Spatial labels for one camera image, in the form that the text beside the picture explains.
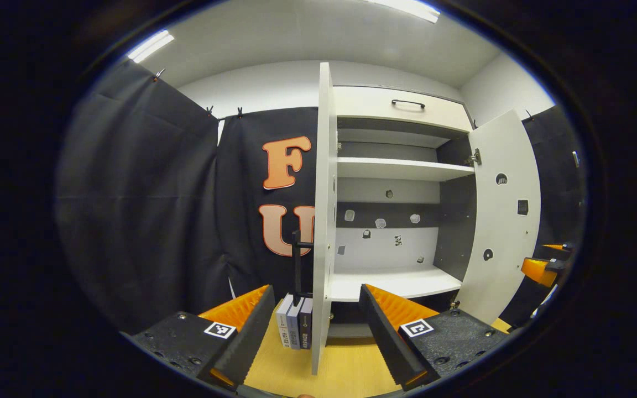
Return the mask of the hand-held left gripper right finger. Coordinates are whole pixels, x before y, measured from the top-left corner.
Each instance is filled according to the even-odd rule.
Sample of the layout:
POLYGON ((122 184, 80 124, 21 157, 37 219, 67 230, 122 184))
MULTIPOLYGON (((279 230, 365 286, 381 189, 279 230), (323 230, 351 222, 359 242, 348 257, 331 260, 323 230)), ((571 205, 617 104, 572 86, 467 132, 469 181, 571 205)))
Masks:
POLYGON ((460 372, 508 336, 459 307, 438 312, 369 284, 361 285, 358 305, 404 391, 460 372))

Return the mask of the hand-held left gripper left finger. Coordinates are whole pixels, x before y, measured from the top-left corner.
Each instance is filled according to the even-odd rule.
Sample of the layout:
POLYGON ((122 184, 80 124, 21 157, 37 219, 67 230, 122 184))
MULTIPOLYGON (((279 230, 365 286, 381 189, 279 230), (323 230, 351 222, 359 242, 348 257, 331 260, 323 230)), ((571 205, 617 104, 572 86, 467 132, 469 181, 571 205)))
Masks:
POLYGON ((122 335, 187 377, 236 390, 248 375, 274 309, 273 287, 264 285, 202 314, 177 312, 146 330, 122 335))

